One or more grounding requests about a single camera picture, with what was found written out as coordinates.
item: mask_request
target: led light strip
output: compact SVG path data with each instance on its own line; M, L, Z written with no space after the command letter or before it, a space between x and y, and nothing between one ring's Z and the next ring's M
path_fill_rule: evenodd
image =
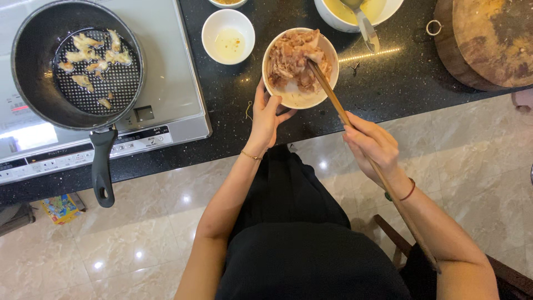
M381 51L381 52L378 52L376 54L365 54L365 55L359 55L359 56L353 56L353 57L348 57L348 58L343 58L343 59L340 59L338 62L344 62L344 61L348 61L348 60L353 60L353 59L358 59L358 58L364 58L364 57L369 57L369 56L376 56L376 55L380 55L380 54L385 54L385 53L391 53L391 52L396 52L396 51L400 51L400 48L396 48L396 49L390 49L390 50L386 50L386 51Z

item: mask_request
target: white bowl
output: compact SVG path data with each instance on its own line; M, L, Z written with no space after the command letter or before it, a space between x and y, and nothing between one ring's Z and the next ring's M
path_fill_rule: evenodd
M374 22L371 22L372 26L376 26L379 23L390 18L400 8L400 5L402 3L403 3L403 0L386 0L385 7L383 8L383 11L381 11L381 14L377 16ZM333 12L326 6L326 3L324 3L324 0L314 0L314 4L317 7L317 10L320 16L331 27L339 31L348 32L348 33L361 32L361 29L359 29L359 26L343 21L339 17L334 15Z
M300 31L312 31L313 29L309 28L293 28L289 30L300 30ZM274 46L274 43L282 37L285 32L288 30L280 33L267 47L265 51L265 55L263 57L263 67L262 67L262 73L263 73L263 80L265 82L266 89L268 90L268 93L275 96L281 96L281 104L285 107L289 108L296 108L296 109L305 109L310 108L316 105L319 105L322 101L326 100L328 96L326 95L326 92L324 89L320 90L320 92L301 92L298 89L297 83L294 80L289 81L289 83L284 88L274 88L270 86L268 83L268 75L267 75L267 66L270 63L270 49ZM324 54L327 55L328 60L332 64L332 74L329 79L329 85L331 85L332 89L337 84L338 79L338 56L337 51L335 51L335 48L331 44L331 42L322 34L320 34L320 38L318 39L318 46L322 48L324 51Z
M213 3L213 5L215 5L216 7L220 7L222 9L238 9L239 7L243 6L246 1L248 0L241 0L237 3L233 3L233 4L222 4L220 2L217 2L216 0L209 0L209 2Z
M241 56L234 60L227 60L221 56L215 48L215 40L220 31L233 28L244 36L244 51ZM234 65L245 60L255 45L255 31L252 22L236 10L219 10L205 20L204 27L201 30L201 42L209 56L215 61L224 65Z

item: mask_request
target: frying pan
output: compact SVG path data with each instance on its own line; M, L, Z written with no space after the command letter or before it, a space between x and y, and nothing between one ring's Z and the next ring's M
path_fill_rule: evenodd
M111 49L107 29L120 36L121 51L128 51L132 58L130 65L110 65L102 78L85 70L89 62L74 63L70 74L58 67L60 61L66 62L67 51L77 51L72 36L79 33L105 41L94 49L103 58ZM144 79L142 52L133 32L101 5L84 0L52 2L31 13L20 26L13 41L11 68L20 96L35 114L61 128L91 132L94 193L101 206L111 207L115 196L109 154L118 136L114 123L135 105ZM89 77L94 92L71 78L82 74ZM110 91L112 107L107 109L98 99L107 98Z

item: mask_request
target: wooden chopsticks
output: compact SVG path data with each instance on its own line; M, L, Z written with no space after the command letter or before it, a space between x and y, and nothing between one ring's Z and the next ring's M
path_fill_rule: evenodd
M331 86L329 85L329 83L327 82L326 78L324 77L324 74L322 73L322 71L318 67L317 63L312 61L311 59L308 59L308 65L311 68L311 70L313 71L313 74L317 78L318 82L320 82L320 85L322 85L324 91L326 92L326 95L332 101L333 106L335 106L335 109L337 110L339 116L341 117L341 121L345 125L348 125L351 128L354 128L352 123L350 123L350 120L348 119L348 116L346 115L346 112L342 108L341 103L337 99L337 96L335 96L335 93L333 92ZM413 234L413 237L415 238L416 242L420 245L420 248L424 251L424 254L426 254L426 257L428 258L428 260L430 261L431 265L433 266L433 269L437 273L441 274L441 270L440 270L439 266L437 265L437 260L435 259L435 257L431 253L431 250L426 245L424 239L420 235L420 232L418 232L418 229L416 228L415 223L409 217L409 214L405 211L405 208L400 203L400 200L399 200L400 198L398 197L398 195L396 195L396 192L392 189L389 181L383 176L383 172L381 171L381 168L365 152L363 152L363 155L368 160L368 162L370 162L370 165L372 166L372 168L376 172L377 176L379 177L379 179L381 180L381 182L385 186L385 190L389 193L389 196L392 199L392 203L394 203L394 206L396 206L396 209L400 213L400 216L402 217L403 221L405 222L405 224L407 224L407 228L409 228L409 230Z

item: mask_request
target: pan handle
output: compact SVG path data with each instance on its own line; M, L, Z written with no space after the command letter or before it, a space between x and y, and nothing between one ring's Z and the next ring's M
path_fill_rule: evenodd
M112 207L115 203L115 195L113 194L113 186L111 185L109 154L113 148L113 143L118 137L118 130L110 128L109 131L103 133L93 131L90 137L94 146L92 168L94 194L101 207Z

